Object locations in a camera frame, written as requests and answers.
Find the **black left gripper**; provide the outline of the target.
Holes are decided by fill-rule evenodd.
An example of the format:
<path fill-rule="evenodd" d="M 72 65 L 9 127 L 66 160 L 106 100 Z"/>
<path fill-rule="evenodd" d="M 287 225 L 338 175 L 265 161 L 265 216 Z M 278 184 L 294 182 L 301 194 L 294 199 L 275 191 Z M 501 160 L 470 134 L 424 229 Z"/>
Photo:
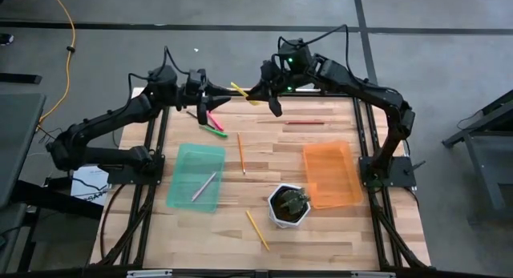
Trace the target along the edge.
<path fill-rule="evenodd" d="M 231 100 L 230 95 L 211 95 L 209 110 L 213 111 L 217 107 L 228 103 Z M 196 107 L 196 119 L 198 124 L 205 126 L 208 123 L 208 97 L 199 88 L 180 87 L 178 90 L 178 111 L 188 106 Z"/>

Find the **pink pen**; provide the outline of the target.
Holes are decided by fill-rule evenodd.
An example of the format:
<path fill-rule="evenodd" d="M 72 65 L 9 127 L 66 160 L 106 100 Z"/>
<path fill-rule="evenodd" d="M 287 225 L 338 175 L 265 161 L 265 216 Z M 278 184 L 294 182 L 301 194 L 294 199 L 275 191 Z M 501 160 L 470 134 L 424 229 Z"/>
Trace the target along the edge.
<path fill-rule="evenodd" d="M 218 131 L 224 131 L 224 128 L 223 126 L 213 117 L 212 115 L 212 112 L 211 111 L 208 111 L 207 112 L 207 116 L 208 118 L 212 121 L 214 127 L 218 130 Z"/>

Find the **yellow pen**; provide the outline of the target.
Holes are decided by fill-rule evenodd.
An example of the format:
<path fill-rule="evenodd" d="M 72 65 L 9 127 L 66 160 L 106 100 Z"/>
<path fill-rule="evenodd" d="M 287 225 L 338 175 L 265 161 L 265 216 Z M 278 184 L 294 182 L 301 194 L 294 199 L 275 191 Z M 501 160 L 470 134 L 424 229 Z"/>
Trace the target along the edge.
<path fill-rule="evenodd" d="M 251 105 L 258 106 L 260 104 L 260 102 L 258 102 L 258 101 L 247 100 L 248 94 L 242 88 L 240 88 L 238 85 L 236 85 L 234 82 L 230 82 L 230 85 L 237 92 L 239 92 L 246 99 L 246 101 L 249 102 Z"/>

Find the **green pen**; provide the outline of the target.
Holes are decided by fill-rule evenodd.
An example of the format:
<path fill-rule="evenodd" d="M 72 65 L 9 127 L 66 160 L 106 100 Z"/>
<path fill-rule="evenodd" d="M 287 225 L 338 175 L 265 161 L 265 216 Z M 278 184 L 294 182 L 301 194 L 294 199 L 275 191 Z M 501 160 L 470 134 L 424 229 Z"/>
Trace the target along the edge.
<path fill-rule="evenodd" d="M 208 127 L 207 125 L 200 125 L 200 129 L 206 130 L 206 131 L 208 131 L 214 135 L 217 135 L 221 138 L 228 138 L 228 135 L 226 133 L 224 133 L 223 131 L 219 131 L 215 128 Z"/>

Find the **orange pencil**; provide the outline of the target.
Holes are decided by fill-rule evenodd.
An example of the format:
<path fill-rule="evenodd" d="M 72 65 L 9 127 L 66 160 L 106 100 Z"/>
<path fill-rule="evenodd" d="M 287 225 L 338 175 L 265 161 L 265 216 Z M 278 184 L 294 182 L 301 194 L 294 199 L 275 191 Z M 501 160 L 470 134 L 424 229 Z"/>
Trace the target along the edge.
<path fill-rule="evenodd" d="M 238 143 L 239 154 L 240 154 L 241 170 L 243 172 L 243 175 L 246 175 L 246 168 L 245 168 L 245 162 L 244 162 L 244 150 L 243 150 L 243 143 L 242 143 L 242 138 L 241 138 L 240 132 L 237 132 L 237 143 Z"/>

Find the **lilac pen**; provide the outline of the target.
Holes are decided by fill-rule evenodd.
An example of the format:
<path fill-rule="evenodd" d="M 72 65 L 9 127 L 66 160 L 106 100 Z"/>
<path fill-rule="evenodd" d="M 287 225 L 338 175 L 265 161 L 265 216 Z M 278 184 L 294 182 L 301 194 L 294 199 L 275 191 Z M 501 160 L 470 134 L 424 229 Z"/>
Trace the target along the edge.
<path fill-rule="evenodd" d="M 201 195 L 201 193 L 205 190 L 205 188 L 213 181 L 213 179 L 216 177 L 217 172 L 214 171 L 210 177 L 204 182 L 204 184 L 194 193 L 194 195 L 191 198 L 191 202 L 195 202 L 197 198 Z"/>

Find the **yellow pencil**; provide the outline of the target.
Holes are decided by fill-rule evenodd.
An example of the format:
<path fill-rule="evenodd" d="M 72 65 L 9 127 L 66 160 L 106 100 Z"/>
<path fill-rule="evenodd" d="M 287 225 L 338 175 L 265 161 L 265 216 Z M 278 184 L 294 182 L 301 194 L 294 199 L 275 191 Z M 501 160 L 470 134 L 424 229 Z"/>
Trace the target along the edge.
<path fill-rule="evenodd" d="M 269 245 L 267 244 L 264 236 L 262 235 L 261 230 L 258 228 L 258 226 L 257 226 L 255 220 L 253 219 L 250 211 L 249 210 L 245 211 L 245 214 L 248 217 L 248 220 L 249 220 L 250 224 L 252 225 L 253 229 L 255 230 L 256 234 L 258 235 L 261 243 L 264 245 L 266 251 L 270 252 Z"/>

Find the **green translucent plastic tray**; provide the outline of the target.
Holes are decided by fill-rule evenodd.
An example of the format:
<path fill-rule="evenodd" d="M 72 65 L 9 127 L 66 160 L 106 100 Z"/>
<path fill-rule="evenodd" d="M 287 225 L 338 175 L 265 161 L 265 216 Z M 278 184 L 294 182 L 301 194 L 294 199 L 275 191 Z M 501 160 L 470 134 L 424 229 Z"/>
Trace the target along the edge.
<path fill-rule="evenodd" d="M 224 174 L 225 155 L 223 147 L 180 144 L 166 199 L 167 206 L 196 212 L 215 212 Z M 216 177 L 197 200 L 191 202 L 194 193 L 214 171 L 217 172 Z"/>

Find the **black floor tape strip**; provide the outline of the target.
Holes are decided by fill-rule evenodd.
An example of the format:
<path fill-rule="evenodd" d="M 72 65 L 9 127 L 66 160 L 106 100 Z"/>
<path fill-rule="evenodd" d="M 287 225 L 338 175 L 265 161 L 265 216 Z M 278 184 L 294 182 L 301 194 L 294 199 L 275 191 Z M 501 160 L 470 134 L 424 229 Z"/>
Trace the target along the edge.
<path fill-rule="evenodd" d="M 354 5 L 356 9 L 357 14 L 357 23 L 359 28 L 359 33 L 361 36 L 362 41 L 362 49 L 364 54 L 364 60 L 366 64 L 366 72 L 368 74 L 368 78 L 372 83 L 378 83 L 375 67 L 374 67 L 374 60 L 370 45 L 370 37 L 368 32 L 368 27 L 366 25 L 366 17 L 362 5 L 362 0 L 354 0 Z"/>
<path fill-rule="evenodd" d="M 67 22 L 0 21 L 0 27 L 67 29 Z M 133 24 L 77 22 L 77 30 L 183 30 L 183 31 L 257 31 L 257 32 L 326 32 L 331 26 L 255 26 L 255 25 L 173 25 L 173 24 Z M 448 35 L 504 35 L 513 36 L 513 29 L 489 28 L 399 28 L 399 27 L 360 27 L 350 26 L 349 32 L 367 34 L 448 34 Z"/>

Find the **orange translucent plastic tray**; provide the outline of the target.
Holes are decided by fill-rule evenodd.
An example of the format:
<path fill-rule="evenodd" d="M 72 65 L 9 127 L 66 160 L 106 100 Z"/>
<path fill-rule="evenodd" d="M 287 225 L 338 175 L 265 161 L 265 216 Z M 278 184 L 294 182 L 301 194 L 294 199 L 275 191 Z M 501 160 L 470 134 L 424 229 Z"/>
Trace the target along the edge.
<path fill-rule="evenodd" d="M 363 200 L 348 142 L 306 144 L 303 160 L 307 192 L 315 209 L 353 206 Z"/>

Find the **white paper sheet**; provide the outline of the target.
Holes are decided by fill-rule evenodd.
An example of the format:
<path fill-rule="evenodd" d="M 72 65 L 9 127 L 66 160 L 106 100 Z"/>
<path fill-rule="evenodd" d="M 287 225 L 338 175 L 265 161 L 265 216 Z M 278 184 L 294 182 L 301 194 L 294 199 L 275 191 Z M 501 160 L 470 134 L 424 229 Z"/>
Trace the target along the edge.
<path fill-rule="evenodd" d="M 81 167 L 73 173 L 71 195 L 104 206 L 111 186 L 108 173 L 97 166 Z"/>

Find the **black support beam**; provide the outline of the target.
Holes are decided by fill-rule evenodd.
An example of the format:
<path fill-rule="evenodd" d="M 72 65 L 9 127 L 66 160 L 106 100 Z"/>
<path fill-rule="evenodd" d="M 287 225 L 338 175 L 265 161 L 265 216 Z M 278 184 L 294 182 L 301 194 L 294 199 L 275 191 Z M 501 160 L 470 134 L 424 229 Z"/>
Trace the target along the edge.
<path fill-rule="evenodd" d="M 25 203 L 30 206 L 94 220 L 100 220 L 103 214 L 103 207 L 101 205 L 22 180 L 15 184 L 10 196 L 10 202 Z"/>

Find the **dark grey desk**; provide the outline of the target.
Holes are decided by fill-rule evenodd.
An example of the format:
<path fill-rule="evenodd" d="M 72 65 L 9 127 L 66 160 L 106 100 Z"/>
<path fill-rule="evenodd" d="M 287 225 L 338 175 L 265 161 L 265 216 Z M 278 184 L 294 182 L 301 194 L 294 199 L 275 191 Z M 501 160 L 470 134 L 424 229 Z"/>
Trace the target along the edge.
<path fill-rule="evenodd" d="M 9 203 L 45 101 L 39 93 L 0 94 L 0 208 Z"/>

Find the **black aluminium table frame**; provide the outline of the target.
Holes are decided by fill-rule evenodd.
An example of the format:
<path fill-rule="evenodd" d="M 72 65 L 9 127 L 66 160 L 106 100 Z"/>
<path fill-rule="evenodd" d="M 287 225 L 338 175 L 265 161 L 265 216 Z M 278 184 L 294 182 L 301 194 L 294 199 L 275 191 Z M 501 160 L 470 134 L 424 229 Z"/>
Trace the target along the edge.
<path fill-rule="evenodd" d="M 356 107 L 352 98 L 349 98 L 344 94 L 335 94 L 335 95 L 324 95 L 324 96 L 316 96 L 317 94 L 313 92 L 313 90 L 307 90 L 305 92 L 300 93 L 289 93 L 285 95 L 287 97 L 287 103 L 297 102 L 303 105 L 308 104 L 308 106 L 313 106 L 313 102 L 315 99 L 315 103 L 323 102 L 326 104 L 327 102 L 334 102 L 335 99 L 338 99 L 337 103 L 348 103 L 347 107 Z M 204 256 L 198 256 L 195 259 L 193 266 L 197 266 L 196 268 L 178 268 L 176 266 L 176 261 L 172 261 L 171 258 L 165 258 L 163 256 L 164 252 L 161 252 L 159 255 L 158 261 L 153 262 L 165 262 L 164 268 L 144 268 L 144 263 L 137 262 L 134 264 L 125 264 L 125 265 L 114 265 L 109 264 L 110 262 L 105 261 L 105 264 L 100 265 L 100 262 L 94 263 L 87 266 L 82 266 L 80 268 L 65 268 L 58 270 L 47 270 L 47 271 L 29 271 L 29 272 L 12 272 L 7 274 L 0 274 L 0 278 L 121 278 L 126 277 L 128 271 L 133 270 L 144 270 L 144 269 L 171 269 L 172 270 L 172 278 L 180 278 L 180 277 L 193 277 L 193 278 L 234 278 L 234 277 L 247 277 L 247 278 L 306 278 L 306 277 L 350 277 L 351 272 L 353 271 L 371 271 L 371 272 L 393 272 L 396 274 L 397 278 L 505 278 L 501 276 L 487 276 L 487 275 L 479 275 L 472 273 L 464 273 L 464 272 L 448 272 L 448 271 L 440 271 L 435 270 L 431 266 L 428 268 L 398 268 L 395 266 L 383 266 L 382 270 L 378 270 L 378 258 L 374 261 L 371 261 L 372 269 L 357 269 L 357 270 L 349 270 L 349 266 L 347 269 L 342 270 L 329 270 L 328 268 L 324 269 L 324 266 L 304 266 L 303 264 L 298 264 L 299 260 L 294 260 L 290 262 L 290 266 L 294 267 L 294 269 L 271 269 L 272 261 L 270 260 L 274 256 L 272 253 L 262 254 L 263 256 L 259 256 L 260 254 L 252 254 L 252 257 L 243 257 L 243 260 L 238 260 L 237 264 L 235 260 L 227 257 L 226 255 L 236 255 L 236 252 L 230 252 L 224 255 L 223 259 L 217 259 L 215 257 L 215 253 L 204 254 Z M 207 262 L 213 262 L 214 269 L 207 269 Z"/>

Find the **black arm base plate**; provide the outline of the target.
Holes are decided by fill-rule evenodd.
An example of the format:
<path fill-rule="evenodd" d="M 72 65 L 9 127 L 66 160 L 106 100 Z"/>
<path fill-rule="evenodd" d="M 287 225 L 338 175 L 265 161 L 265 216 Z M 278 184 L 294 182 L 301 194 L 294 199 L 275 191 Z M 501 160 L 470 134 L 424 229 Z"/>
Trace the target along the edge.
<path fill-rule="evenodd" d="M 130 166 L 114 168 L 108 171 L 107 182 L 112 185 L 148 185 L 160 184 L 164 172 L 165 156 L 153 155 L 153 160 L 139 170 Z"/>
<path fill-rule="evenodd" d="M 358 165 L 362 184 L 367 188 L 417 186 L 409 157 L 392 157 L 385 166 L 376 164 L 372 157 L 360 157 Z"/>

